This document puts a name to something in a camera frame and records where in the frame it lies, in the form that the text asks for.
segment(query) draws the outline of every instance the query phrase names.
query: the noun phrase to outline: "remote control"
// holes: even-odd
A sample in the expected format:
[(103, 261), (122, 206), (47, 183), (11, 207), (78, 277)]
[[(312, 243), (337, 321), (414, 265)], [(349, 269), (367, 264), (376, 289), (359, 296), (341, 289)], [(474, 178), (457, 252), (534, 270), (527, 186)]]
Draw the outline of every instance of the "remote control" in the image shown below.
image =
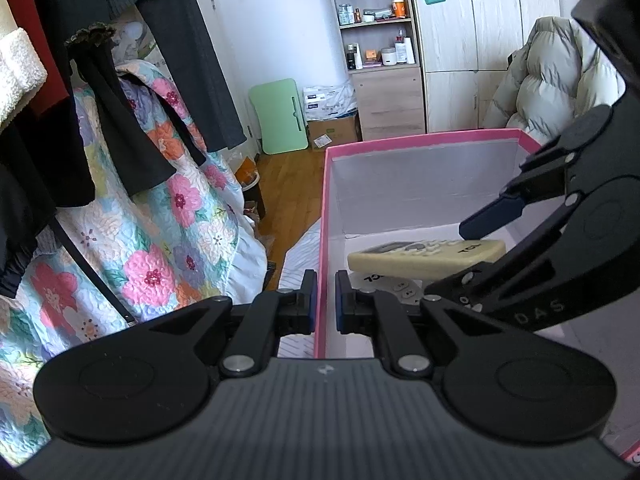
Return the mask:
[(379, 274), (360, 274), (357, 272), (350, 274), (349, 280), (353, 288), (375, 288), (376, 290), (391, 292), (403, 304), (417, 305), (422, 298), (422, 287), (414, 280), (380, 276)]
[(356, 272), (409, 280), (442, 280), (478, 262), (494, 262), (506, 253), (502, 240), (422, 240), (390, 242), (347, 256)]

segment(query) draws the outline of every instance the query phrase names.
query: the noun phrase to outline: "wooden shelf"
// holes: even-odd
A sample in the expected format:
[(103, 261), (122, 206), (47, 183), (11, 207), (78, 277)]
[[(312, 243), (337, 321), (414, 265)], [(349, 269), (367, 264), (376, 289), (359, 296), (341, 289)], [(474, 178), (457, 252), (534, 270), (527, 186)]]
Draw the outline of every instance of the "wooden shelf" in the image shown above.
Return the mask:
[(355, 28), (355, 27), (372, 27), (373, 25), (386, 25), (387, 23), (402, 23), (402, 22), (410, 22), (411, 18), (393, 18), (391, 20), (380, 20), (379, 22), (360, 22), (360, 23), (351, 23), (351, 25), (341, 25), (340, 30), (345, 28)]
[(395, 65), (391, 65), (391, 66), (372, 66), (370, 68), (361, 68), (360, 70), (349, 70), (349, 74), (364, 74), (366, 72), (380, 72), (382, 70), (399, 70), (402, 68), (420, 68), (420, 64), (418, 63), (413, 63), (411, 65), (407, 64), (407, 63), (398, 63)]

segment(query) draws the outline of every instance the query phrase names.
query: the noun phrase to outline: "red garment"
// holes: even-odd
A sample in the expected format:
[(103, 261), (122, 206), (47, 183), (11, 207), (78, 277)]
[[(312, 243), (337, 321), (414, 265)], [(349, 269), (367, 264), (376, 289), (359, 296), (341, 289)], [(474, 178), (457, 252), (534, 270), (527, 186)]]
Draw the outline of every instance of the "red garment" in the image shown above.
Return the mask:
[(40, 116), (53, 105), (69, 97), (60, 71), (51, 55), (49, 43), (42, 30), (38, 9), (34, 0), (7, 0), (18, 27), (27, 31), (33, 47), (44, 68), (47, 69), (47, 80), (40, 91), (33, 97), (29, 106), (36, 116)]

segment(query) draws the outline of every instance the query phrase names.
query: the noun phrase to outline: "pink box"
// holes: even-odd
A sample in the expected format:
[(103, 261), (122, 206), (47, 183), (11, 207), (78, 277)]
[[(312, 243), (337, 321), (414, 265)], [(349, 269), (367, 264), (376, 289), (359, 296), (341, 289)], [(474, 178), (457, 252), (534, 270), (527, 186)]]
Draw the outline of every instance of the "pink box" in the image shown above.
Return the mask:
[[(326, 150), (316, 358), (372, 356), (370, 340), (335, 327), (335, 273), (349, 253), (394, 240), (457, 239), (458, 224), (496, 198), (539, 145), (521, 130), (446, 132), (371, 140)], [(512, 248), (562, 204), (528, 206), (496, 231)], [(581, 348), (616, 377), (618, 402), (604, 442), (622, 453), (640, 440), (640, 295), (551, 327), (541, 335)]]

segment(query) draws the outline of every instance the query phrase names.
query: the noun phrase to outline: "floral quilt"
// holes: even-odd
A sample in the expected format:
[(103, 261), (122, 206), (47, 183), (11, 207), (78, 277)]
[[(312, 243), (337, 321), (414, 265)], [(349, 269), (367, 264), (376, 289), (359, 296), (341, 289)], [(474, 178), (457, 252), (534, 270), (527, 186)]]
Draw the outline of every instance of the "floral quilt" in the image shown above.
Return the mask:
[[(121, 79), (142, 129), (176, 173), (130, 198), (102, 136), (94, 94), (78, 89), (76, 108), (96, 199), (60, 210), (60, 223), (139, 321), (220, 293), (235, 302), (251, 301), (261, 289), (266, 256), (242, 215), (238, 182), (219, 154), (206, 153), (177, 89), (156, 67), (136, 60), (118, 70), (146, 85)], [(186, 124), (206, 156), (203, 166), (194, 163), (158, 96)], [(239, 272), (247, 266), (248, 272)], [(32, 396), (42, 364), (125, 327), (64, 249), (34, 258), (16, 299), (0, 297), (0, 453), (5, 459), (17, 465), (49, 439)]]

